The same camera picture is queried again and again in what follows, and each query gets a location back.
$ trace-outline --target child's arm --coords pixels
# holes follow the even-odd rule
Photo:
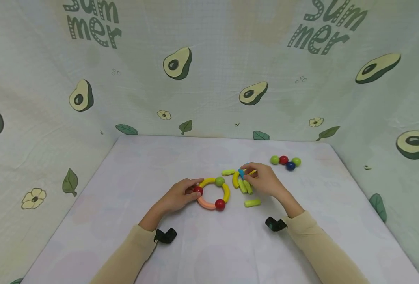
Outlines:
[[[288,226],[288,233],[304,252],[323,284],[368,284],[353,260],[318,226],[310,213],[302,209],[271,167],[249,163],[241,168],[246,169],[245,180],[282,204],[288,215],[282,219]]]
[[[97,272],[90,284],[132,284],[145,261],[153,253],[154,237],[159,222],[165,214],[178,211],[197,200],[200,192],[193,187],[203,179],[183,179],[171,189],[135,225],[122,245]]]

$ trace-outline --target white flower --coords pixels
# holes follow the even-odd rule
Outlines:
[[[34,209],[44,201],[47,194],[45,191],[39,188],[33,188],[30,192],[25,194],[22,200],[22,209]]]
[[[160,119],[162,120],[170,120],[171,119],[171,114],[170,112],[166,111],[166,110],[160,110],[157,112],[157,115],[160,117]]]
[[[309,120],[309,126],[311,127],[318,127],[320,125],[322,125],[324,119],[322,119],[321,117],[315,117],[311,120]]]

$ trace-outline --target beige sleeve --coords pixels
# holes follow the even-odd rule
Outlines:
[[[97,272],[90,284],[132,284],[145,261],[153,253],[156,231],[135,225],[122,245]]]
[[[351,258],[323,231],[309,212],[282,219],[323,284],[368,284]]]

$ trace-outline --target hand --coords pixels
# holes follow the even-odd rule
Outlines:
[[[258,191],[271,195],[275,198],[277,198],[282,192],[287,191],[269,165],[249,163],[243,165],[241,168],[245,168],[246,170],[244,179],[253,185]],[[249,175],[249,173],[254,170],[257,172]]]
[[[183,179],[175,183],[157,205],[166,213],[182,209],[189,202],[201,197],[200,192],[193,192],[194,187],[200,182],[203,182],[203,179]]]

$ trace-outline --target wall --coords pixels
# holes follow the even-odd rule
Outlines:
[[[69,102],[82,79],[93,105]],[[122,132],[330,143],[419,270],[419,132],[402,136],[419,131],[412,2],[4,1],[0,113],[0,283],[75,200],[68,168],[78,193]],[[22,210],[36,187],[46,200]]]

